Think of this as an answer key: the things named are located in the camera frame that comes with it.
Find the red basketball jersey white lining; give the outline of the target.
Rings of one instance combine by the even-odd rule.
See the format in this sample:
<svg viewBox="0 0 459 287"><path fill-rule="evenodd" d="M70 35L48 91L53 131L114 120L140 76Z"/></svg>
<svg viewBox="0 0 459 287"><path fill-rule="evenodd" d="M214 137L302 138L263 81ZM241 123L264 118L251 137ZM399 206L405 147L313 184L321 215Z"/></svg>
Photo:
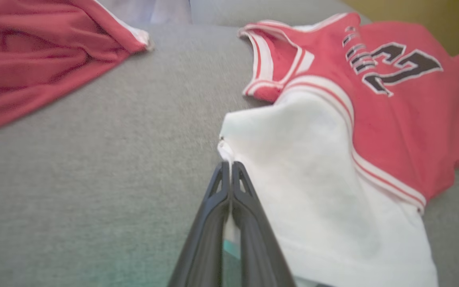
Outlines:
<svg viewBox="0 0 459 287"><path fill-rule="evenodd" d="M418 24L251 22L219 153L249 179L295 287L439 287L423 223L459 167L459 56Z"/></svg>

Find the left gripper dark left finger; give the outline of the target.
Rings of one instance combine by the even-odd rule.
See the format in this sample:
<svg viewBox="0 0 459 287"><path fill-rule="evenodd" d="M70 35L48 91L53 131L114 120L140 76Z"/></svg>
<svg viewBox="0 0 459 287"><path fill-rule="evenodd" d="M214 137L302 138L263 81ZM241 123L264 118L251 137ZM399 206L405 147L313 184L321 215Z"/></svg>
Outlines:
<svg viewBox="0 0 459 287"><path fill-rule="evenodd" d="M168 287L222 287L222 249L228 217L228 162L215 167Z"/></svg>

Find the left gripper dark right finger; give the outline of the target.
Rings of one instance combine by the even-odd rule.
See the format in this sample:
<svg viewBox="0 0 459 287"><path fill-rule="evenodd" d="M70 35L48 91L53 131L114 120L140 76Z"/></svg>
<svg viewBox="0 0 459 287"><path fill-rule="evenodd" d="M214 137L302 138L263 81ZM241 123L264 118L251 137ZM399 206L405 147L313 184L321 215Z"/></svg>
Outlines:
<svg viewBox="0 0 459 287"><path fill-rule="evenodd" d="M244 164L231 167L232 213L240 229L241 287L296 287Z"/></svg>

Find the red shorts white waistband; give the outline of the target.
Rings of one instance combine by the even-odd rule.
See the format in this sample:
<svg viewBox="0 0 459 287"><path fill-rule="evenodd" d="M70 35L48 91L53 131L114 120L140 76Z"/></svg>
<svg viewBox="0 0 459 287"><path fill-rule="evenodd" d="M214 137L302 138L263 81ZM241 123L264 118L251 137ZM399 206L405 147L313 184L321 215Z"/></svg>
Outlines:
<svg viewBox="0 0 459 287"><path fill-rule="evenodd" d="M98 0L0 0L0 127L152 49Z"/></svg>

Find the small grey sofa seat cushion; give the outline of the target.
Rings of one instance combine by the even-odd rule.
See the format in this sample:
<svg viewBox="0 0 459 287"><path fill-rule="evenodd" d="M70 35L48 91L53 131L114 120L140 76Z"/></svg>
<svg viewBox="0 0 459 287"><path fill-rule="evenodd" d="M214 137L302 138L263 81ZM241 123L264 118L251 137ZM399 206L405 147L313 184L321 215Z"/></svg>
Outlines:
<svg viewBox="0 0 459 287"><path fill-rule="evenodd" d="M291 26L315 24L355 11L342 0L189 0L194 24L242 27L275 20Z"/></svg>

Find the yellow sofa backrest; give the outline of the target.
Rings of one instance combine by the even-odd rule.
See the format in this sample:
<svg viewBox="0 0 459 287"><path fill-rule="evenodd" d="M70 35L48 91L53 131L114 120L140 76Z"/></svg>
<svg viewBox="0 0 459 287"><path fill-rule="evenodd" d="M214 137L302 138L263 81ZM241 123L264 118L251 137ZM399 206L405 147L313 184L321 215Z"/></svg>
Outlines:
<svg viewBox="0 0 459 287"><path fill-rule="evenodd" d="M459 54L459 0L342 0L371 21L421 24L451 54Z"/></svg>

